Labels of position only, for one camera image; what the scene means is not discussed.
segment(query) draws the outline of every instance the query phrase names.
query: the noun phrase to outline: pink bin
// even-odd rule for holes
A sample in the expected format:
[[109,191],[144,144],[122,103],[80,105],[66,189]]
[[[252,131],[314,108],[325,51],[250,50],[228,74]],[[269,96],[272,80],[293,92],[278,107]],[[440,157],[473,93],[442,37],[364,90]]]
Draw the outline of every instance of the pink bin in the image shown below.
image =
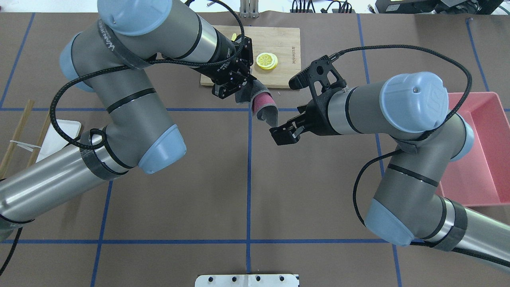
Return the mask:
[[[450,93],[450,109],[462,93]],[[451,162],[436,193],[464,206],[510,204],[510,126],[499,96],[472,92],[459,114],[473,128],[475,143]]]

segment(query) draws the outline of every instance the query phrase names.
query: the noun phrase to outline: lemon slice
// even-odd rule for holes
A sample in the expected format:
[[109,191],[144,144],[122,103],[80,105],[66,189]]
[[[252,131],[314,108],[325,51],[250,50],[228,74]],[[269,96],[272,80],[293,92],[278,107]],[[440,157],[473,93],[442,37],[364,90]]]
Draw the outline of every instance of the lemon slice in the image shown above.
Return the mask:
[[264,70],[271,70],[278,65],[278,58],[273,53],[260,53],[257,56],[257,66]]

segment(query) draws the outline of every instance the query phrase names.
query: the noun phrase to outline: wooden cutting board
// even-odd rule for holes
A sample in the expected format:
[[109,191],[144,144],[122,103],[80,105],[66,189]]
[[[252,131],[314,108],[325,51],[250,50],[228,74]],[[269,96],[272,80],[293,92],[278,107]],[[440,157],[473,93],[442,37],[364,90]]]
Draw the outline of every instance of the wooden cutting board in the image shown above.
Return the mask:
[[[239,34],[237,26],[214,26],[228,39],[233,33]],[[299,28],[244,27],[246,36],[253,40],[252,74],[268,88],[289,88],[291,77],[301,71],[301,38]],[[278,57],[278,66],[272,70],[263,70],[255,59],[263,52]],[[211,79],[202,75],[200,84],[212,86]]]

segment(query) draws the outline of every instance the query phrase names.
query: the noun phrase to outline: light blue joint cap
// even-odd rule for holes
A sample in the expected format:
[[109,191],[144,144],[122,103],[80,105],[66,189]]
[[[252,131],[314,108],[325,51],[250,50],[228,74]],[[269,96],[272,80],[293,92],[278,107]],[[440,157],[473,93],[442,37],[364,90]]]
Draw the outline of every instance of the light blue joint cap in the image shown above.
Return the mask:
[[413,233],[380,202],[372,198],[365,226],[375,235],[398,246],[407,246]]
[[146,173],[153,174],[186,154],[186,145],[177,125],[164,132],[142,156],[138,166]]
[[423,71],[400,74],[387,80],[379,94],[386,120],[408,133],[440,126],[448,113],[448,92],[436,74]]
[[172,0],[97,0],[101,19],[116,33],[140,36],[159,27],[170,14]]
[[[64,50],[60,53],[60,70],[62,70],[62,73],[66,77],[67,80],[71,81],[76,78],[78,78],[78,73],[76,73],[76,69],[74,68],[74,65],[72,63],[72,43],[76,39],[76,37],[79,35],[76,34],[71,41],[65,46]],[[94,90],[85,84],[84,82],[80,82],[75,85],[77,88],[84,90],[85,92],[94,92]]]
[[463,158],[466,154],[469,153],[469,151],[471,150],[471,148],[473,147],[473,145],[475,143],[475,133],[473,132],[473,129],[464,120],[464,118],[461,115],[459,115],[459,114],[457,114],[457,115],[462,119],[462,122],[464,123],[464,127],[466,128],[466,140],[464,141],[464,146],[462,147],[461,151],[456,156],[454,156],[452,159],[450,159],[450,162]]

